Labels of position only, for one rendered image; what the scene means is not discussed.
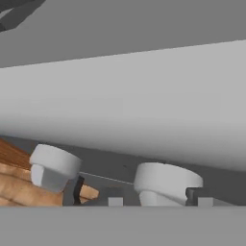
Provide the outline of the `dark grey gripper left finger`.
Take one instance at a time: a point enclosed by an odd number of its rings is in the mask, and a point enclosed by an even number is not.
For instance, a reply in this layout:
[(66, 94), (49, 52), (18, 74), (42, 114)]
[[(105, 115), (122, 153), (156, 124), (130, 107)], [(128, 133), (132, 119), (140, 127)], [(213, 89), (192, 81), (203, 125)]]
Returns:
[(98, 205), (107, 202), (109, 198), (123, 198), (124, 192), (120, 187), (103, 187), (96, 189), (85, 183), (85, 178), (80, 176), (73, 189), (74, 206)]

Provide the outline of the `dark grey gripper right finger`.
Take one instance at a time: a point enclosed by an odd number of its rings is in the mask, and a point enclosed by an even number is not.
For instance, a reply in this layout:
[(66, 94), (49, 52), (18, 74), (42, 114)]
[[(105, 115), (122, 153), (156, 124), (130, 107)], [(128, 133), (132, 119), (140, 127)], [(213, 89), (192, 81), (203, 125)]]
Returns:
[(234, 207), (224, 197), (204, 187), (189, 187), (185, 190), (187, 206), (193, 207)]

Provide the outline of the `white stove knob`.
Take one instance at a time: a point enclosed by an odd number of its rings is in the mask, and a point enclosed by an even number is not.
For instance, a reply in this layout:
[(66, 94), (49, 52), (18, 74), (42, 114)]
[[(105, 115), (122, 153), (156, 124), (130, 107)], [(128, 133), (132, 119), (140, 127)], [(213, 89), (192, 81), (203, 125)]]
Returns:
[(82, 160), (63, 149), (38, 144), (29, 158), (32, 183), (52, 192), (64, 190), (79, 173)]
[(203, 184), (200, 175), (180, 166), (144, 162), (136, 169), (134, 189), (143, 207), (184, 207), (186, 190)]

